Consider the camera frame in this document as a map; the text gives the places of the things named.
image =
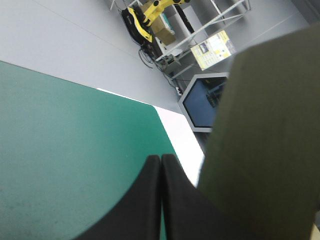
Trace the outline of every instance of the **display screen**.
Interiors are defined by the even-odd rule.
[[[211,128],[226,83],[226,77],[199,78],[183,101],[195,128]]]

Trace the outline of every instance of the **dark green cover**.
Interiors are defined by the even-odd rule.
[[[74,238],[167,153],[151,105],[0,62],[0,239]]]
[[[309,239],[320,193],[319,25],[235,58],[198,188],[266,240]]]

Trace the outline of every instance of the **green table surface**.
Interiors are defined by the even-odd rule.
[[[0,239],[75,237],[174,152],[153,106],[0,62]]]

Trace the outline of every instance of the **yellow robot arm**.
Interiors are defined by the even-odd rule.
[[[153,36],[149,33],[148,27],[151,26],[166,7],[188,2],[190,0],[155,0],[144,13],[138,13],[133,8],[128,7],[121,14],[132,38],[138,44],[143,45],[145,40],[150,43],[153,42]]]
[[[190,0],[155,0],[153,4],[144,12],[143,24],[150,27],[157,17],[171,5],[188,3]]]

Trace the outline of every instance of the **floor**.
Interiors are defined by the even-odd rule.
[[[2,0],[0,60],[180,113],[175,89],[158,70],[144,66],[110,3]],[[308,26],[290,0],[251,0],[251,6],[227,30],[239,50]],[[231,65],[232,58],[208,71],[226,72]],[[195,66],[183,78],[197,73],[202,71]]]

